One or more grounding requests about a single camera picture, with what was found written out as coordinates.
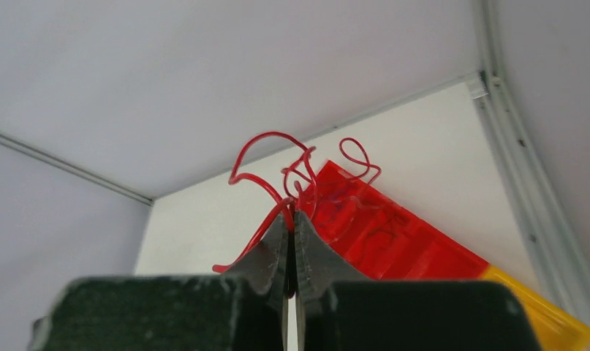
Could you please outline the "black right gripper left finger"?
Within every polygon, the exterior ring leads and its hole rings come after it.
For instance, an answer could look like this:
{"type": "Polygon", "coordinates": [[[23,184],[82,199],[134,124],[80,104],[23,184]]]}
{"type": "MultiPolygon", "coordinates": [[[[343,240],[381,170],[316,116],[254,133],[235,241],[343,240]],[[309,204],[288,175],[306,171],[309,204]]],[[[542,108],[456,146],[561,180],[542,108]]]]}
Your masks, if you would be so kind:
{"type": "Polygon", "coordinates": [[[286,350],[288,230],[283,216],[219,277],[221,350],[286,350]]]}

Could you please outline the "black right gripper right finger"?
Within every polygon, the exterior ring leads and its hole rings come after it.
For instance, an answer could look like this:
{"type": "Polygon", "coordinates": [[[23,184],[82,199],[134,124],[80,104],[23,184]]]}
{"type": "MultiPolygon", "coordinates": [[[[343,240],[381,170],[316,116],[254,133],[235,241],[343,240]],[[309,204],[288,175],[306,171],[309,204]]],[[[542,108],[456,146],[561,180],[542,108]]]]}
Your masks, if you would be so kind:
{"type": "Polygon", "coordinates": [[[342,350],[334,285],[368,277],[320,238],[306,213],[296,211],[294,220],[298,349],[342,350]]]}

